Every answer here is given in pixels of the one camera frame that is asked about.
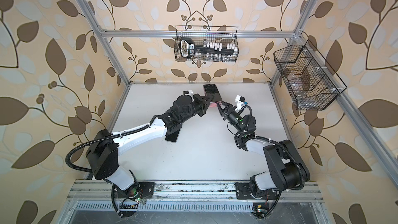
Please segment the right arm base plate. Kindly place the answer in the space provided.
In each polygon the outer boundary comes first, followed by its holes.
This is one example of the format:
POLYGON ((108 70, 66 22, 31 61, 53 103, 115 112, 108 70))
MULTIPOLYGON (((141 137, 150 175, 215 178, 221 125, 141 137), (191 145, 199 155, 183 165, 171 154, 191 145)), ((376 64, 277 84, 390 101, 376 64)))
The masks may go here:
POLYGON ((276 200, 278 193, 272 189, 252 190, 250 183, 235 183, 236 198, 238 200, 276 200))

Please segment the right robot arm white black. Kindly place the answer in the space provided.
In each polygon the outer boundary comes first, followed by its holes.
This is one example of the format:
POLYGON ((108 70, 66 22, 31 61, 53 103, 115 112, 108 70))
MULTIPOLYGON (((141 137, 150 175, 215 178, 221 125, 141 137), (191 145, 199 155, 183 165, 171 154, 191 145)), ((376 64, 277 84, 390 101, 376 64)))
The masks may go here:
POLYGON ((250 106, 237 109, 227 102, 217 103, 223 120, 236 129, 237 148, 265 158, 266 170, 250 178, 249 193, 262 199, 269 191, 302 190, 311 174, 290 140, 275 141, 256 134, 256 119, 250 106))

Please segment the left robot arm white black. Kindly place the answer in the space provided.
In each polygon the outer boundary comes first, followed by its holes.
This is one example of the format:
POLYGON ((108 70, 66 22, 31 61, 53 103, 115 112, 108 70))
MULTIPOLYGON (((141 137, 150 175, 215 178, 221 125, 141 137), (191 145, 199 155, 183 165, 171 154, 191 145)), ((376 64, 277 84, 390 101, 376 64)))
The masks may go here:
POLYGON ((109 133, 108 136, 73 148, 66 155, 65 163, 74 170, 92 173, 97 180, 112 183, 121 191, 126 192, 138 188, 134 174, 119 165, 119 156, 131 148, 157 138, 176 142, 183 123, 196 115, 204 116, 211 100, 211 96, 189 94, 186 91, 173 102, 171 108, 162 115, 153 116, 149 123, 129 130, 109 133), (89 168, 77 166, 71 161, 72 155, 85 147, 89 147, 86 153, 89 168))

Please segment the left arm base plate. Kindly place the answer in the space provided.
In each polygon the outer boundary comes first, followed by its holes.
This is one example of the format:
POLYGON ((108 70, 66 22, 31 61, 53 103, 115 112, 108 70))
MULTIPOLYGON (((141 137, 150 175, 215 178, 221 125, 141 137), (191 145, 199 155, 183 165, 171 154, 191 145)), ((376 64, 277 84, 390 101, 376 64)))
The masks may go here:
POLYGON ((112 196, 117 199, 145 199, 153 195, 154 186, 155 183, 149 181, 136 181, 126 190, 121 190, 118 186, 113 185, 112 196))

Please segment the black phone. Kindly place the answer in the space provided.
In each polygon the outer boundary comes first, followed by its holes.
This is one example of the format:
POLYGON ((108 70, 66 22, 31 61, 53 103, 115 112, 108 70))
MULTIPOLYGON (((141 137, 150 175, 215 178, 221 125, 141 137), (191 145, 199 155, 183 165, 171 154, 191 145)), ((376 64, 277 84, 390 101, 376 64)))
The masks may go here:
POLYGON ((178 130, 178 131, 176 131, 176 132, 174 132, 174 133, 172 133, 172 134, 170 134, 170 135, 167 135, 167 136, 165 137, 165 140, 168 141, 168 142, 173 142, 173 143, 175 143, 175 142, 177 142, 179 133, 180 133, 180 130, 178 130))

